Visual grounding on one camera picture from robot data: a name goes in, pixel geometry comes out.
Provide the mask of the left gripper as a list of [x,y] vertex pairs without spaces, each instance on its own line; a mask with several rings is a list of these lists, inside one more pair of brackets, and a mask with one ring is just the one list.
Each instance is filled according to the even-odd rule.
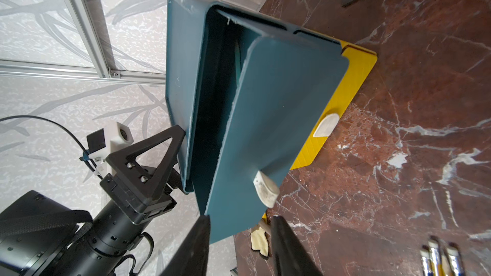
[[[109,154],[106,161],[115,175],[107,175],[101,187],[111,199],[92,221],[84,222],[55,264],[54,275],[114,275],[122,263],[135,259],[130,251],[140,241],[154,247],[145,229],[176,206],[171,193],[182,182],[171,169],[184,138],[185,130],[175,125]],[[206,275],[209,246],[210,217],[202,215],[161,275]]]

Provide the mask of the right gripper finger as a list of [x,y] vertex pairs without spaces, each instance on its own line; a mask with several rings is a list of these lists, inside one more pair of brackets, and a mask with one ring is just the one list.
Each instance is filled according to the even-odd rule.
[[282,216],[272,217],[271,233],[275,275],[322,275]]

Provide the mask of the teal yellow drawer box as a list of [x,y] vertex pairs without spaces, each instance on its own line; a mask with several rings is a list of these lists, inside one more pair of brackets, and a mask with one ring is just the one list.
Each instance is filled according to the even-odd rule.
[[190,134],[192,132],[194,106],[199,88],[199,71],[202,62],[202,45],[205,21],[213,9],[230,10],[250,17],[258,17],[286,26],[322,35],[342,48],[342,55],[349,60],[349,67],[323,110],[314,129],[304,143],[289,172],[309,166],[320,152],[326,137],[320,135],[320,124],[332,118],[338,121],[359,91],[377,62],[373,51],[302,28],[267,15],[259,14],[219,0],[168,0],[167,4],[167,54],[166,54],[166,103],[170,121],[185,130],[185,138],[177,155],[182,185],[186,192],[194,192],[186,173],[189,159]]

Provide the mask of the teal top drawer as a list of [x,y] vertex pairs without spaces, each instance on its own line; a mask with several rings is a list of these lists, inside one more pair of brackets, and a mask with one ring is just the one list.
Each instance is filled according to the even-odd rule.
[[349,67],[341,51],[320,34],[209,11],[186,173],[211,243],[259,222],[259,181],[285,179]]

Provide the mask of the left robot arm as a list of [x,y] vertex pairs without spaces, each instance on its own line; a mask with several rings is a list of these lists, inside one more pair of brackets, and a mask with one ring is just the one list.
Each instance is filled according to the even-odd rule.
[[95,217],[32,190],[1,213],[2,275],[113,275],[132,257],[150,221],[176,205],[175,171],[185,138],[172,126],[110,153],[100,185],[110,200]]

